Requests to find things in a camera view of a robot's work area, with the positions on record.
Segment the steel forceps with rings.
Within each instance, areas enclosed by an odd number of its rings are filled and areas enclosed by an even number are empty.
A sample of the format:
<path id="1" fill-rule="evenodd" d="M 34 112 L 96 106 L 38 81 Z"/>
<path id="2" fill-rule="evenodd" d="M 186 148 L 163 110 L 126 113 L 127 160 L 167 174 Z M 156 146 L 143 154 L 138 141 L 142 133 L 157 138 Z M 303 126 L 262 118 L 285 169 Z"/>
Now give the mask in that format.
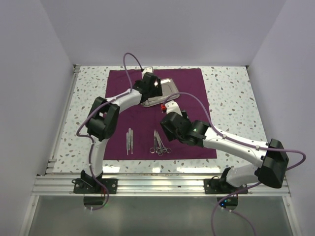
<path id="1" fill-rule="evenodd" d="M 162 156 L 163 153 L 164 153 L 164 148 L 162 146 L 162 141 L 160 139 L 160 136 L 158 134 L 158 132 L 155 130 L 154 131 L 155 133 L 155 139 L 156 139 L 156 153 L 159 155 L 159 156 Z"/>

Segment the steel tweezers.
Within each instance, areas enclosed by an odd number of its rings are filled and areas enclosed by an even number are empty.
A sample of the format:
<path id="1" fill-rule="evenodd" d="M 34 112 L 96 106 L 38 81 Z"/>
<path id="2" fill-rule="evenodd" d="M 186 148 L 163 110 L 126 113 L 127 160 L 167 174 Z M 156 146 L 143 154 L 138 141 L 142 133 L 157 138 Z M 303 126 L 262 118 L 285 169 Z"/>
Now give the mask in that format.
<path id="1" fill-rule="evenodd" d="M 129 150 L 130 150 L 130 136 L 129 133 L 126 133 L 126 153 L 129 155 Z"/>
<path id="2" fill-rule="evenodd" d="M 129 129 L 129 146 L 131 154 L 133 154 L 133 130 L 131 128 Z"/>

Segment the stainless steel instrument tray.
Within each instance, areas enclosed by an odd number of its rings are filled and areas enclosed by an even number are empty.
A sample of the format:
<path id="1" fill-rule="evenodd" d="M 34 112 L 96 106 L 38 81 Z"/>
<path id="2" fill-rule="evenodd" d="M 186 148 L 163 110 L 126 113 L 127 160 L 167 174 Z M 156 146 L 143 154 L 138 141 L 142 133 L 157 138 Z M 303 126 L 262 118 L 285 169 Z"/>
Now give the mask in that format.
<path id="1" fill-rule="evenodd" d="M 173 93 L 179 92 L 175 82 L 171 78 L 161 80 L 162 96 L 149 98 L 147 101 L 141 103 L 142 107 L 151 107 L 162 104 L 164 100 Z"/>

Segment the steel surgical scissors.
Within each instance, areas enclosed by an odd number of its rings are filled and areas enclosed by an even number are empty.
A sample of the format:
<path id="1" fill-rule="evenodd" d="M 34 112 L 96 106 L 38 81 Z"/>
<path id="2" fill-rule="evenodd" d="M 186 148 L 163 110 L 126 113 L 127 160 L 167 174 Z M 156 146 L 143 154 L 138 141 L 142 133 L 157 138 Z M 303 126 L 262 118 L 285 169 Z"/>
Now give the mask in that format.
<path id="1" fill-rule="evenodd" d="M 154 130 L 154 142 L 153 147 L 150 148 L 150 153 L 158 153 L 158 141 L 157 141 L 157 133 L 156 130 Z"/>

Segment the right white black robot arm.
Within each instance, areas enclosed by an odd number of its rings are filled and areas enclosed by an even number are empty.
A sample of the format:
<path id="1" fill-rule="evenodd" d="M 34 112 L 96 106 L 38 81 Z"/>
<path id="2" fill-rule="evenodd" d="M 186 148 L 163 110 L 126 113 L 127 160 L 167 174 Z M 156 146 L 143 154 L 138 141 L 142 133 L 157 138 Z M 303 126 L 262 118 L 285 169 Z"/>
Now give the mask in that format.
<path id="1" fill-rule="evenodd" d="M 226 168 L 217 187 L 230 193 L 244 184 L 261 182 L 279 189 L 282 187 L 288 165 L 288 156 L 278 140 L 269 144 L 249 140 L 215 129 L 208 122 L 190 121 L 187 115 L 168 113 L 160 122 L 169 141 L 201 148 L 216 149 L 248 161 L 242 167 Z"/>

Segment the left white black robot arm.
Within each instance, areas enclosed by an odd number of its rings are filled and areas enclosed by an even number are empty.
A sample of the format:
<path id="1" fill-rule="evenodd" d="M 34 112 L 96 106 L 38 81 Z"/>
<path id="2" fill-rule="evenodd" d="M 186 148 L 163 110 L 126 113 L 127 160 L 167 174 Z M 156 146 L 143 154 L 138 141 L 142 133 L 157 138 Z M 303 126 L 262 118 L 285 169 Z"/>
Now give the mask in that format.
<path id="1" fill-rule="evenodd" d="M 77 130 L 78 137 L 89 138 L 92 142 L 88 166 L 80 174 L 80 179 L 91 193 L 97 193 L 101 187 L 105 187 L 101 180 L 104 152 L 109 139 L 115 133 L 120 113 L 161 95 L 161 78 L 152 72 L 145 72 L 142 79 L 135 81 L 125 92 L 108 98 L 97 97 L 94 100 L 88 117 Z"/>

